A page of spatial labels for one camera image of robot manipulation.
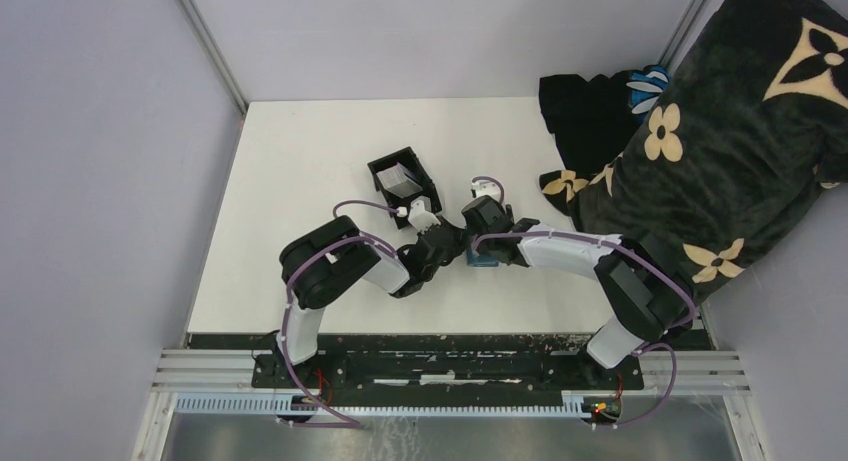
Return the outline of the blue leather card holder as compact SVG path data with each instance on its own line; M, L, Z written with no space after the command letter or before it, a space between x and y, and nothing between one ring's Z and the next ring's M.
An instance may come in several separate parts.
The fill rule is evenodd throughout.
M465 254L466 264L469 267L494 268L500 265L500 262L496 258L490 255L481 254L471 246L466 249Z

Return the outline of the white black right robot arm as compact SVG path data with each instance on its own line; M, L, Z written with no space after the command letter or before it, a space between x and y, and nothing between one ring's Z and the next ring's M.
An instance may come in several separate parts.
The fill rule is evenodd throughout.
M602 389L628 356L689 327L698 313L693 284L670 249L641 230L629 236L557 230L537 219L515 220L484 195L462 211L474 252L507 265L551 268L600 284L613 315L587 342L580 381Z

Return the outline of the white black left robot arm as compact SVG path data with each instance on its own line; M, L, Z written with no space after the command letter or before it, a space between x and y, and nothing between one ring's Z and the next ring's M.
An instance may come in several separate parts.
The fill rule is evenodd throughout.
M394 251L343 215L292 241L279 255L287 305L277 337L276 373L291 387L313 378L324 310L359 281L394 298L421 290L467 247L465 231L444 219Z

